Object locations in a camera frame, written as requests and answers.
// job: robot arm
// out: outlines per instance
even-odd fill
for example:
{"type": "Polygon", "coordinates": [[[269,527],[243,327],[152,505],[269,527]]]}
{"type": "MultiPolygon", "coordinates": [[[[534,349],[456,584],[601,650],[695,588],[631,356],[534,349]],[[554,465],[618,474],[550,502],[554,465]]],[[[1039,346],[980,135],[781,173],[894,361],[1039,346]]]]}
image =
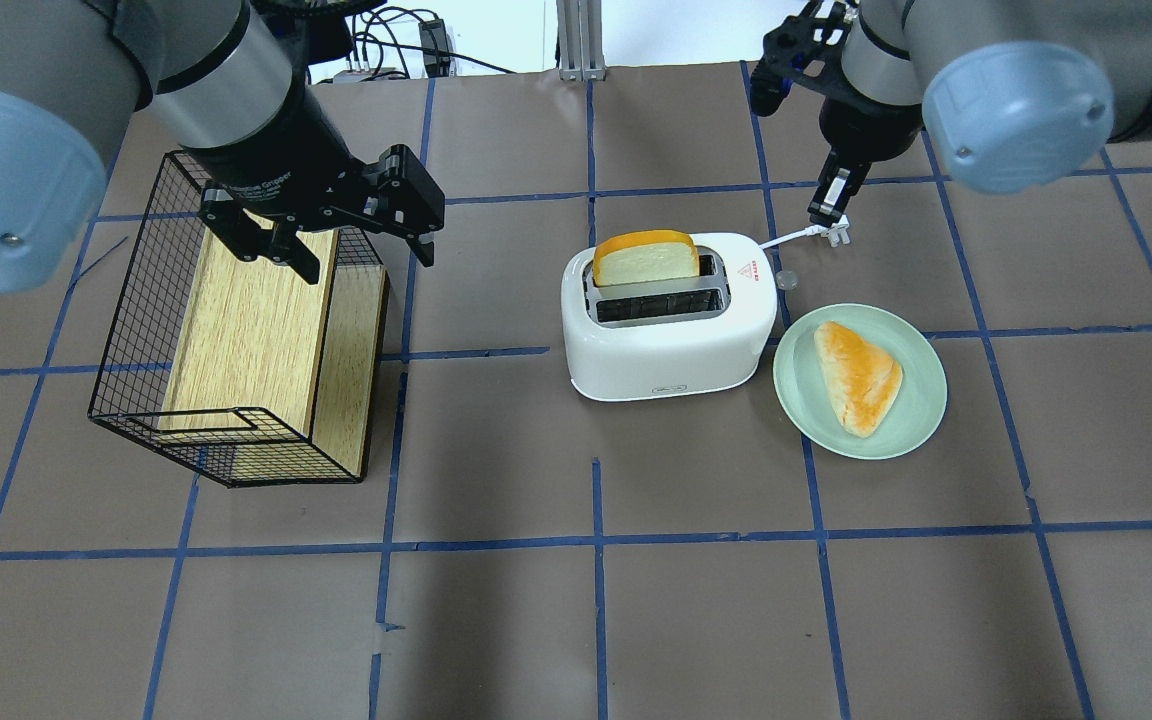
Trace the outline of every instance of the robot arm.
{"type": "Polygon", "coordinates": [[[812,0],[764,37],[750,79],[760,115],[791,82],[826,96],[814,222],[836,222],[924,123],[957,181],[1017,192],[1106,142],[1152,141],[1152,3],[812,0]]]}
{"type": "Polygon", "coordinates": [[[54,272],[146,105],[215,180],[200,218],[240,259],[316,282],[296,232],[357,225],[433,263],[424,236],[444,227],[444,192],[407,146],[353,158],[248,0],[3,0],[3,38],[18,63],[0,60],[0,291],[54,272]]]}

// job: white toaster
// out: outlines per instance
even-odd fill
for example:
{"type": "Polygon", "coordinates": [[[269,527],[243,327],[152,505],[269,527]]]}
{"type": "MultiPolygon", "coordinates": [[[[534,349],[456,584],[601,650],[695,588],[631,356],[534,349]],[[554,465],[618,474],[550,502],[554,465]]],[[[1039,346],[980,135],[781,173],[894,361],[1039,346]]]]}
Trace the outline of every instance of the white toaster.
{"type": "Polygon", "coordinates": [[[758,369],[776,318],[776,282],[758,243],[692,234],[700,276],[594,287],[594,249],[567,264],[563,340],[573,386],[591,400],[694,395],[758,369]]]}

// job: bread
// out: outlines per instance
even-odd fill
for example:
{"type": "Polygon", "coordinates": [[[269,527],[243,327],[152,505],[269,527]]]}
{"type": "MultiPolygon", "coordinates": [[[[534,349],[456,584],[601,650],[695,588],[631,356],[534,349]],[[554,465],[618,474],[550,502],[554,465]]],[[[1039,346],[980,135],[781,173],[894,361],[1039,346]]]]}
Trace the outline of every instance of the bread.
{"type": "Polygon", "coordinates": [[[832,320],[814,332],[814,347],[838,423],[856,437],[874,434],[900,393],[904,377],[900,363],[859,333],[832,320]]]}
{"type": "Polygon", "coordinates": [[[700,274],[700,256],[682,232],[631,232],[594,249],[594,285],[664,281],[700,274]]]}

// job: wire basket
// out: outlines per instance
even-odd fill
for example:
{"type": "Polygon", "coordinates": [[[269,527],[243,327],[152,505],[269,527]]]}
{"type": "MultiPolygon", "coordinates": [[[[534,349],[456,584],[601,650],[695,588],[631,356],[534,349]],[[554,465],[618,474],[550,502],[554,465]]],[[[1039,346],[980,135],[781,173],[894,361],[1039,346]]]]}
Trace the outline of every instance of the wire basket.
{"type": "MultiPolygon", "coordinates": [[[[204,247],[206,227],[195,213],[207,179],[183,151],[162,157],[109,327],[88,418],[227,487],[362,482],[361,471],[353,473],[340,465],[264,407],[162,409],[204,247]],[[192,418],[164,423],[180,415],[192,418]],[[164,426],[182,424],[190,429],[164,426]]],[[[381,265],[361,229],[339,233],[335,268],[346,265],[381,265]]]]}

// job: plate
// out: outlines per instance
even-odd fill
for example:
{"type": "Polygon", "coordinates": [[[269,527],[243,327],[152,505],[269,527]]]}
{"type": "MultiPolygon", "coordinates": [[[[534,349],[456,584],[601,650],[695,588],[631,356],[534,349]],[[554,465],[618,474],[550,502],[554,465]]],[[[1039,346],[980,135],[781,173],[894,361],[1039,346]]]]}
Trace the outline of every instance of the plate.
{"type": "Polygon", "coordinates": [[[899,316],[870,305],[827,305],[803,314],[781,338],[772,378],[785,414],[803,434],[826,450],[858,460],[887,460],[919,447],[940,427],[948,401],[945,367],[932,343],[899,316]],[[890,353],[905,372],[896,402],[869,438],[842,429],[829,406],[813,340],[827,320],[890,353]]]}

